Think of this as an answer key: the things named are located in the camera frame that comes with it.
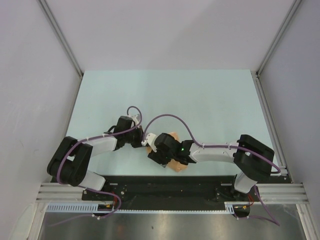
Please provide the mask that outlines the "orange cloth napkin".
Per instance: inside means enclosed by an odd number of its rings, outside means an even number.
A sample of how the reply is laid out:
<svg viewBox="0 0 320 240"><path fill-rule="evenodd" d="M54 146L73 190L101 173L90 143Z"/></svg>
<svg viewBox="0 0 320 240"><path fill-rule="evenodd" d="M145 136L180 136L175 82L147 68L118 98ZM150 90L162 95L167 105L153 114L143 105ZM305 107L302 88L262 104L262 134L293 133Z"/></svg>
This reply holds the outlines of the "orange cloth napkin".
<svg viewBox="0 0 320 240"><path fill-rule="evenodd" d="M166 134L173 136L175 140L180 142L180 139L179 139L178 134L176 132L170 132L170 133L166 133ZM151 148L147 147L147 149L146 149L147 155L151 152L151 150L152 150ZM162 167L164 167L164 168L168 167L178 173L182 170L185 170L188 167L188 165L183 165L183 164L175 161L174 159L172 159L167 165L162 166Z"/></svg>

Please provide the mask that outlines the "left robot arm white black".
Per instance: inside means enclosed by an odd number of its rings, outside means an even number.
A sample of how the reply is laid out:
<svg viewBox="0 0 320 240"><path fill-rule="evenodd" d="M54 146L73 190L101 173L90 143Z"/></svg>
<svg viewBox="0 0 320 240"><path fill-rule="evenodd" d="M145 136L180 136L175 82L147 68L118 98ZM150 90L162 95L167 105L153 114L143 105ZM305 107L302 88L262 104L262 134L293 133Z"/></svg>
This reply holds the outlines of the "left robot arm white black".
<svg viewBox="0 0 320 240"><path fill-rule="evenodd" d="M102 135L83 140L65 137L51 158L47 173L60 184L90 189L98 199L107 199L111 188L103 176L88 170L90 160L94 156L117 151L126 144L133 148L142 147L141 122L140 114L121 116L117 124Z"/></svg>

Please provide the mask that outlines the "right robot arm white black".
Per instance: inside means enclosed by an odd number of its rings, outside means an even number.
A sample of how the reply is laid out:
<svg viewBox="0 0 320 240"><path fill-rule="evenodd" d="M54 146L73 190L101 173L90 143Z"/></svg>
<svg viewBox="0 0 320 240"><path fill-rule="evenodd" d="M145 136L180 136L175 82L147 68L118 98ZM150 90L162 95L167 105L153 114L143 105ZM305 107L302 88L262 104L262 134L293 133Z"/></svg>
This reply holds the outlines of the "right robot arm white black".
<svg viewBox="0 0 320 240"><path fill-rule="evenodd" d="M202 162L234 164L239 173L233 178L227 197L242 201L251 189L261 181L268 180L274 164L275 152L247 134L236 142L221 145L197 144L195 140L178 141L169 133L149 133L142 141L148 158L163 167L175 162L179 168Z"/></svg>

